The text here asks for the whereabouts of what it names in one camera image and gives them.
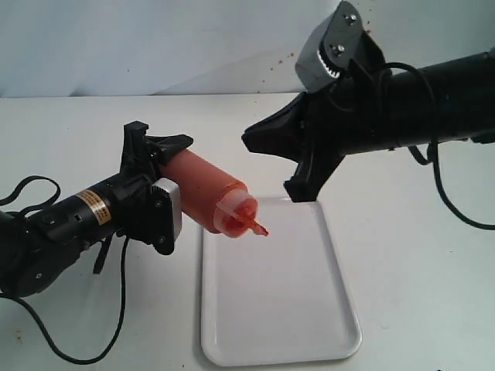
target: white table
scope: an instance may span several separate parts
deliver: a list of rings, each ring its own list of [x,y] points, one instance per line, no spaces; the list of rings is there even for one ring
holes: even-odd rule
[[[0,195],[31,174],[47,175],[63,196],[118,170],[122,126],[133,120],[150,134],[186,133],[193,150],[243,179],[255,195],[283,195],[289,161],[248,153],[243,130],[275,112],[292,94],[198,97],[35,98],[0,100]],[[445,187],[468,215],[495,222],[495,146],[441,148]],[[48,196],[30,186],[12,208]],[[495,233],[463,225],[438,198],[432,170],[406,150],[346,158],[320,201],[364,333],[344,362],[272,366],[290,370],[461,370],[495,365]],[[121,240],[100,276],[98,248],[29,302],[62,350],[92,357],[117,321]],[[117,345],[85,369],[218,369],[199,345],[200,230],[186,218],[176,252],[158,255],[132,243],[128,310]],[[0,362],[5,370],[79,369],[51,353],[23,309],[0,302]]]

